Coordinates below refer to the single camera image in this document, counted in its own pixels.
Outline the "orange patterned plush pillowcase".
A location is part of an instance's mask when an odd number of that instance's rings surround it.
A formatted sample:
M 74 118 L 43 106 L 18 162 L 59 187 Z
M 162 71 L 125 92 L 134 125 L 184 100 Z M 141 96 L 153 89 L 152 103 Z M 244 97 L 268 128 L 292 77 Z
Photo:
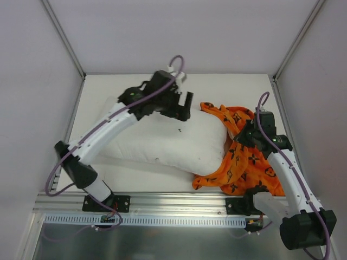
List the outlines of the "orange patterned plush pillowcase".
M 201 102 L 203 112 L 217 117 L 228 130 L 232 139 L 240 133 L 247 120 L 254 119 L 254 113 L 248 108 L 236 106 L 220 107 L 210 102 Z M 273 196 L 284 197 L 282 185 L 268 161 L 256 148 L 247 148 L 232 141 L 220 167 L 213 173 L 202 176 L 195 175 L 192 181 L 195 190 L 203 187 L 219 187 L 230 196 L 242 196 L 247 189 L 264 188 Z

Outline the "white pillow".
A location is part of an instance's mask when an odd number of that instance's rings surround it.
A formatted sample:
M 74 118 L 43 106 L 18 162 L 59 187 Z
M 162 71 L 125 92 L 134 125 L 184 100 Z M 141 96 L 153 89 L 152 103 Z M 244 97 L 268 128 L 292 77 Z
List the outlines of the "white pillow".
M 100 155 L 206 176 L 221 166 L 226 139 L 227 129 L 217 117 L 193 107 L 185 122 L 158 112 L 143 117 L 110 141 Z

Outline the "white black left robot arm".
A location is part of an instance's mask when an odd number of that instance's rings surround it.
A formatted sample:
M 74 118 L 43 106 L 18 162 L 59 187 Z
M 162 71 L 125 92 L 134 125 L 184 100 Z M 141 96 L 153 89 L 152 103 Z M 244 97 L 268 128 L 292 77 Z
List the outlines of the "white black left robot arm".
M 179 88 L 186 78 L 184 72 L 174 71 L 173 67 L 156 71 L 150 80 L 126 89 L 110 111 L 82 137 L 68 144 L 63 141 L 55 144 L 62 168 L 77 188 L 95 199 L 94 205 L 100 211 L 112 208 L 113 195 L 91 162 L 118 134 L 154 112 L 187 121 L 193 93 L 188 92 L 184 105 L 179 104 Z

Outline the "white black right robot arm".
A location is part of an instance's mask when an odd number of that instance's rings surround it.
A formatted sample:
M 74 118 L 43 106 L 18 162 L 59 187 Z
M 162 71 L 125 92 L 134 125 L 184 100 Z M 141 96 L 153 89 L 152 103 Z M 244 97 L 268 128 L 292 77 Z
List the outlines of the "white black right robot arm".
M 279 228 L 281 240 L 289 250 L 329 247 L 336 215 L 323 208 L 297 169 L 288 137 L 277 135 L 273 113 L 256 112 L 234 140 L 262 153 L 278 177 L 288 203 L 285 206 L 277 201 L 269 189 L 260 184 L 246 191 L 241 212 L 245 215 L 264 213 Z

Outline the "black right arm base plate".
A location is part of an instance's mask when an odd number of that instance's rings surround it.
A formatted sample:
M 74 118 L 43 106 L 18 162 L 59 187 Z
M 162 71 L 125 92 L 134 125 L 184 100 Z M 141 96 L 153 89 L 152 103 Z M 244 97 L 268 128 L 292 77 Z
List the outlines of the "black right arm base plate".
M 253 202 L 241 197 L 228 197 L 225 199 L 228 215 L 261 215 L 262 212 L 254 207 Z

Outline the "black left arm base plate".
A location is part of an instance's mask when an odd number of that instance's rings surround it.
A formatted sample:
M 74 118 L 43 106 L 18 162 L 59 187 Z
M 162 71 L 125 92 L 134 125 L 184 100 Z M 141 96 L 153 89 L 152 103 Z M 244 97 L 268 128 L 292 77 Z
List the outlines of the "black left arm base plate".
M 110 195 L 105 201 L 101 203 L 116 210 L 120 213 L 128 213 L 130 208 L 130 196 L 126 195 Z M 84 197 L 83 212 L 109 212 L 108 209 L 97 203 L 91 196 L 87 195 Z

